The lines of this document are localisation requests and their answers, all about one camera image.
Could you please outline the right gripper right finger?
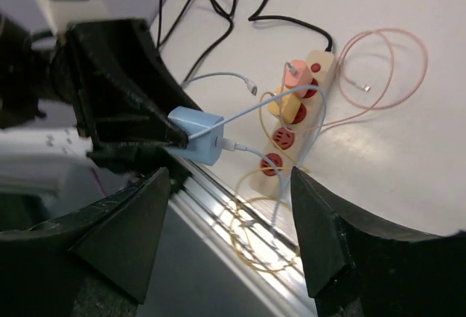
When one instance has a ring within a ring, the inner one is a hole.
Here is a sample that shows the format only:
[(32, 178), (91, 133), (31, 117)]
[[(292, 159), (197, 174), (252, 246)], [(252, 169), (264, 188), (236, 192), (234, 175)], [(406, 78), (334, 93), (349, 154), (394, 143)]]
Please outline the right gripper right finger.
[(308, 295), (319, 316), (463, 316), (465, 233), (390, 222), (297, 168), (292, 213)]

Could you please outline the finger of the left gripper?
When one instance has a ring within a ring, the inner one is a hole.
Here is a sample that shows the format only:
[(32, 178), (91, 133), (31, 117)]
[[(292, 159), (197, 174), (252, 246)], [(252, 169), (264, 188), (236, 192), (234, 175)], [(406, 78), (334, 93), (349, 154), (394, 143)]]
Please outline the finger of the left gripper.
[(167, 168), (173, 186), (181, 186), (192, 175), (168, 152), (156, 146), (94, 146), (87, 157), (99, 168), (118, 174), (146, 175)]

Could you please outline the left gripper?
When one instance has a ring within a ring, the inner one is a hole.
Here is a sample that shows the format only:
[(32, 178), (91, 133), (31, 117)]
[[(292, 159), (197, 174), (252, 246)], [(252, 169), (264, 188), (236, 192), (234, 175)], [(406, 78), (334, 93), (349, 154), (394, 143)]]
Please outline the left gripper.
[(1, 128), (47, 114), (40, 100), (73, 105), (79, 128), (96, 146), (186, 148), (168, 119), (198, 109), (163, 63), (144, 19), (70, 24), (65, 46), (36, 49), (50, 30), (32, 33), (1, 14)]

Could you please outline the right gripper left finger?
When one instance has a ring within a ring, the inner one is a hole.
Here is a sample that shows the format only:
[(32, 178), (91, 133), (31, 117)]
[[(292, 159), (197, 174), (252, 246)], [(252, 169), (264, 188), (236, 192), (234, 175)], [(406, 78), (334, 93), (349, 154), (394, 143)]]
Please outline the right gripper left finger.
[(1, 233), (3, 316), (134, 316), (170, 196), (166, 168), (84, 208)]

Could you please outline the yellow charger plug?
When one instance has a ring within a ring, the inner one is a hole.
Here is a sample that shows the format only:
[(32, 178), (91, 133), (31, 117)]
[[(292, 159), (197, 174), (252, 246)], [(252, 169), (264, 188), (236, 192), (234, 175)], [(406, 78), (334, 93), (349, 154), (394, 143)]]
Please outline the yellow charger plug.
[(299, 112), (301, 106), (300, 99), (294, 94), (284, 95), (280, 101), (268, 103), (268, 112), (276, 117), (281, 116), (283, 121), (291, 124)]

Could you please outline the beige red power strip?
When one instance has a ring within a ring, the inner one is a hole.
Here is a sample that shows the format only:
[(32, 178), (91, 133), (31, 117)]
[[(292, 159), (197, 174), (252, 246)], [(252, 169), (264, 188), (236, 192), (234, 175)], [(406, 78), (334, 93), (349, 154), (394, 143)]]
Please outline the beige red power strip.
[[(336, 70), (336, 57), (332, 52), (322, 50), (311, 51), (304, 59), (311, 73), (310, 85), (320, 87), (325, 93), (333, 83)], [(280, 86), (274, 94), (287, 92), (293, 88), (287, 88), (284, 83), (285, 65)], [(301, 101), (299, 112), (291, 124), (278, 120), (272, 132), (271, 139), (266, 144), (263, 154), (266, 155), (278, 168), (281, 169), (283, 181), (287, 181), (291, 168), (306, 154), (305, 150), (312, 141), (311, 128), (317, 124), (317, 116), (323, 105), (323, 98), (317, 90), (305, 90), (294, 93)]]

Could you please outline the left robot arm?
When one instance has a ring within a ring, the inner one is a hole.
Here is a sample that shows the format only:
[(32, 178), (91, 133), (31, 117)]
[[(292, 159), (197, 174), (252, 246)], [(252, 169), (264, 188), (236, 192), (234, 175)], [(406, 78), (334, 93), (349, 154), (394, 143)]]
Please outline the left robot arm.
[(1, 18), (1, 162), (36, 176), (2, 188), (45, 193), (36, 181), (61, 164), (146, 174), (185, 152), (176, 109), (198, 112), (140, 18), (72, 22), (50, 48)]

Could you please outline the pink charger plug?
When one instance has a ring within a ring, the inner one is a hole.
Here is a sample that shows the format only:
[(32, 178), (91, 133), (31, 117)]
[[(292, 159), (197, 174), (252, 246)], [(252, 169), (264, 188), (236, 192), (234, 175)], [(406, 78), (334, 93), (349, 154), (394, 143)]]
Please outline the pink charger plug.
[(292, 60), (285, 64), (283, 83), (287, 88), (309, 85), (312, 79), (312, 73), (304, 60)]

